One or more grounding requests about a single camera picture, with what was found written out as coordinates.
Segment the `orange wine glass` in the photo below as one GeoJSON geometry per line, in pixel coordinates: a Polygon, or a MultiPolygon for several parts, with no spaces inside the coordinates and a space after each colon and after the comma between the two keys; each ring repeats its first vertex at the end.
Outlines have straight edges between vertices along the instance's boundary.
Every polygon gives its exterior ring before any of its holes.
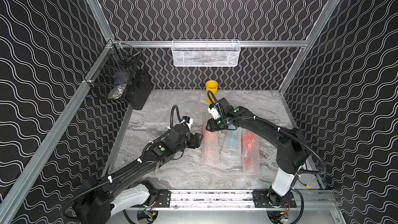
{"type": "Polygon", "coordinates": [[[203,126],[201,143],[202,163],[214,167],[219,163],[219,133],[210,132],[203,126]]]}

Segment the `blue wine glass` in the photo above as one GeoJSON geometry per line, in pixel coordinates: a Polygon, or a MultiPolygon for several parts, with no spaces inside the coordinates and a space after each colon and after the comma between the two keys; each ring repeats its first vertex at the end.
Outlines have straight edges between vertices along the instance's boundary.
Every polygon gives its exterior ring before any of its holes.
{"type": "Polygon", "coordinates": [[[241,137],[242,137],[241,128],[228,130],[223,143],[222,154],[227,158],[233,160],[240,160],[241,151],[242,151],[241,137]]]}

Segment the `yellow wine glass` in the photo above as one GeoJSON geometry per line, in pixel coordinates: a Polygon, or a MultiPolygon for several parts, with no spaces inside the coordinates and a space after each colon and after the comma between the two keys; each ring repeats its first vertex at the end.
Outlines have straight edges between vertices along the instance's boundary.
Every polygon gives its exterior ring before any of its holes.
{"type": "Polygon", "coordinates": [[[207,104],[214,103],[216,101],[215,94],[218,90],[218,83],[215,80],[209,80],[206,82],[206,102],[207,104]]]}

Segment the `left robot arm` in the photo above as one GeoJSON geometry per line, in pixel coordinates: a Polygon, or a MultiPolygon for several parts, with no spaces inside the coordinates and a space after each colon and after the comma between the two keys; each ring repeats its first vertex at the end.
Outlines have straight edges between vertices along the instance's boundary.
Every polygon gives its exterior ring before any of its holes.
{"type": "Polygon", "coordinates": [[[146,174],[175,160],[175,154],[201,145],[203,135],[191,133],[186,123],[179,123],[150,141],[136,160],[100,179],[88,178],[80,192],[60,211],[64,220],[81,224],[105,224],[115,214],[136,206],[156,203],[157,189],[147,181],[131,185],[146,174]]]}

